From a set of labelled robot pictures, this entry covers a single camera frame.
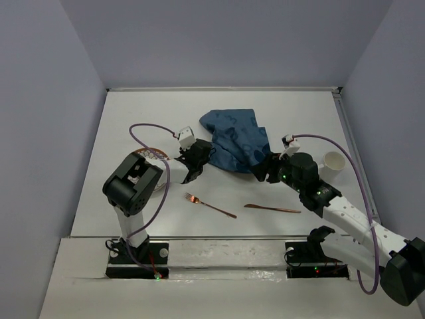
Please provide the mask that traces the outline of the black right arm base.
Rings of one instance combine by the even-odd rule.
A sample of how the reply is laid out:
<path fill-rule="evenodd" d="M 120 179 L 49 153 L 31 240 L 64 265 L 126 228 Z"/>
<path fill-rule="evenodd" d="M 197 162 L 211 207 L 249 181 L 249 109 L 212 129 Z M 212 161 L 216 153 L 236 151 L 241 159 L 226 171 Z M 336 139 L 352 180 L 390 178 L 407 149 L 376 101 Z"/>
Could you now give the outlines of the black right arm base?
<path fill-rule="evenodd" d="M 299 278 L 346 278 L 349 279 L 348 266 L 326 257 L 320 246 L 308 241 L 285 243 L 284 261 L 289 279 Z"/>

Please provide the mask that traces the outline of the blue letter-print cloth placemat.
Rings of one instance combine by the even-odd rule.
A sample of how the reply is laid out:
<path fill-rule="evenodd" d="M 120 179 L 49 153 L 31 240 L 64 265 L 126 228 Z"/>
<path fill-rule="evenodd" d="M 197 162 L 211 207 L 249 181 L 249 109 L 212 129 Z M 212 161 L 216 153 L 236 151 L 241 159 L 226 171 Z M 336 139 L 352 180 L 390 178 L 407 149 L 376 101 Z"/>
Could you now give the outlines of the blue letter-print cloth placemat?
<path fill-rule="evenodd" d="M 272 153 L 266 128 L 253 109 L 211 110 L 199 122 L 211 134 L 209 163 L 219 169 L 252 173 L 251 167 Z"/>

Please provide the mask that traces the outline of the copper fork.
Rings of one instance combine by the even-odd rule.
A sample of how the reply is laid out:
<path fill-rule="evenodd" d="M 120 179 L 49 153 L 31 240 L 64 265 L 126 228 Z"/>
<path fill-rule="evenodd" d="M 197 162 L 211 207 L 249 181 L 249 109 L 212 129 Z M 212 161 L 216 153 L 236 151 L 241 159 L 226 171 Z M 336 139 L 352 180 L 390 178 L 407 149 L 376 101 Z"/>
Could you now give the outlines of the copper fork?
<path fill-rule="evenodd" d="M 225 210 L 219 209 L 217 207 L 214 207 L 212 205 L 209 205 L 208 203 L 205 203 L 204 201 L 201 201 L 198 197 L 195 197 L 194 195 L 191 195 L 190 193 L 185 193 L 184 197 L 187 201 L 190 201 L 191 203 L 195 203 L 195 204 L 201 204 L 204 205 L 205 207 L 208 207 L 210 209 L 213 209 L 215 211 L 218 211 L 224 215 L 226 215 L 227 217 L 230 217 L 232 219 L 236 219 L 237 216 L 235 214 L 229 213 Z"/>

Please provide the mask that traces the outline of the floral plate with brown rim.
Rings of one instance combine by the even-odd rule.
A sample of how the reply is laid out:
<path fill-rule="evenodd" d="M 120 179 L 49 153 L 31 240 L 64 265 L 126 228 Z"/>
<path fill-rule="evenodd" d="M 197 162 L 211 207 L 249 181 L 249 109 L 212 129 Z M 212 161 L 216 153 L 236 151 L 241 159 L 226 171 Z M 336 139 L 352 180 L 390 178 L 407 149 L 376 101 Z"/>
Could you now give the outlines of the floral plate with brown rim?
<path fill-rule="evenodd" d="M 157 184 L 154 187 L 153 192 L 158 192 L 160 189 L 165 187 L 166 184 L 166 169 L 163 160 L 169 160 L 169 156 L 160 149 L 152 148 L 149 150 L 148 148 L 139 148 L 134 150 L 133 153 L 139 154 L 149 161 L 153 161 L 153 164 L 157 167 L 160 167 L 163 170 L 161 177 L 159 178 Z"/>

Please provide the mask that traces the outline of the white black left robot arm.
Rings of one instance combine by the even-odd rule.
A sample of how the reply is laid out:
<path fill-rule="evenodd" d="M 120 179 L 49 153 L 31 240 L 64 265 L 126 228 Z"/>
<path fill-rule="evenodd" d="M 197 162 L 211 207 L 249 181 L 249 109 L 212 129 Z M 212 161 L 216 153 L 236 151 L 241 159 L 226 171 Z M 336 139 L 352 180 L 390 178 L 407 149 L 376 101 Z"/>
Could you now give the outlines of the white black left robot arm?
<path fill-rule="evenodd" d="M 210 142 L 197 139 L 189 149 L 179 150 L 179 157 L 170 160 L 149 159 L 132 152 L 106 180 L 102 192 L 118 216 L 124 255 L 131 262 L 138 263 L 146 257 L 146 228 L 150 223 L 143 221 L 142 210 L 157 184 L 165 183 L 167 195 L 170 183 L 192 182 L 203 172 L 212 148 Z"/>

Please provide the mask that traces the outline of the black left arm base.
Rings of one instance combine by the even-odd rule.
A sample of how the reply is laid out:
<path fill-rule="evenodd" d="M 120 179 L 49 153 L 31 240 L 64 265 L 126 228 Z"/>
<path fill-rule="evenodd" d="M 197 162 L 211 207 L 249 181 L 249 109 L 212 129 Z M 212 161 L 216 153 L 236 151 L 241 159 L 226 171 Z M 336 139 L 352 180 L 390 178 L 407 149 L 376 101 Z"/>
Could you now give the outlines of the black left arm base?
<path fill-rule="evenodd" d="M 105 275 L 111 279 L 161 280 L 169 277 L 169 242 L 149 241 L 139 248 L 123 239 L 107 239 L 109 250 Z"/>

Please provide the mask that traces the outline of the copper table knife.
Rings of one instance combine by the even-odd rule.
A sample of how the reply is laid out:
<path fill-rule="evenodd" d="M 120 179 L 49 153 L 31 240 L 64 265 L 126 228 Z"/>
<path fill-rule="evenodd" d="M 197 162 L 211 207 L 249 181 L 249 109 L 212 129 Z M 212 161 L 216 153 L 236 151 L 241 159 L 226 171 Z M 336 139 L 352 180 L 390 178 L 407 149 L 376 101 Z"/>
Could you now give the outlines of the copper table knife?
<path fill-rule="evenodd" d="M 250 209 L 263 209 L 263 210 L 269 210 L 269 211 L 279 211 L 283 213 L 301 213 L 299 210 L 294 209 L 284 209 L 284 208 L 277 208 L 277 207 L 265 207 L 261 205 L 255 205 L 255 204 L 245 204 L 244 208 L 250 208 Z"/>

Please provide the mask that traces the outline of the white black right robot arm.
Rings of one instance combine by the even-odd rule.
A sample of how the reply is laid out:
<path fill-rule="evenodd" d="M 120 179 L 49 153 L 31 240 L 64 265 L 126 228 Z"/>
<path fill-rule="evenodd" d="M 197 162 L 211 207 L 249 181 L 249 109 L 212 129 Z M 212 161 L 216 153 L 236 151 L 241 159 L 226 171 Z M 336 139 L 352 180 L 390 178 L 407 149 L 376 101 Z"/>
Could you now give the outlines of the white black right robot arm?
<path fill-rule="evenodd" d="M 368 255 L 346 250 L 338 259 L 371 276 L 378 274 L 380 286 L 393 301 L 408 306 L 424 292 L 424 241 L 418 237 L 405 239 L 369 221 L 339 190 L 320 178 L 309 154 L 271 153 L 250 171 L 258 181 L 282 182 L 297 191 L 307 210 L 348 233 L 368 250 Z"/>

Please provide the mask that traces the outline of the white ceramic mug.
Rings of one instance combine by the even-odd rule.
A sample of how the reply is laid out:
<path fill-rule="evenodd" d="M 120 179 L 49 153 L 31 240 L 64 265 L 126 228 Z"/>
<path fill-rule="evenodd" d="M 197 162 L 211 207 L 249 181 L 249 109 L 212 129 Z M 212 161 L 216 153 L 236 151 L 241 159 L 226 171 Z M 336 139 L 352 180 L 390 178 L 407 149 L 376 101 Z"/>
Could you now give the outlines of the white ceramic mug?
<path fill-rule="evenodd" d="M 334 180 L 346 166 L 346 160 L 338 152 L 327 152 L 319 164 L 319 176 L 325 181 Z"/>

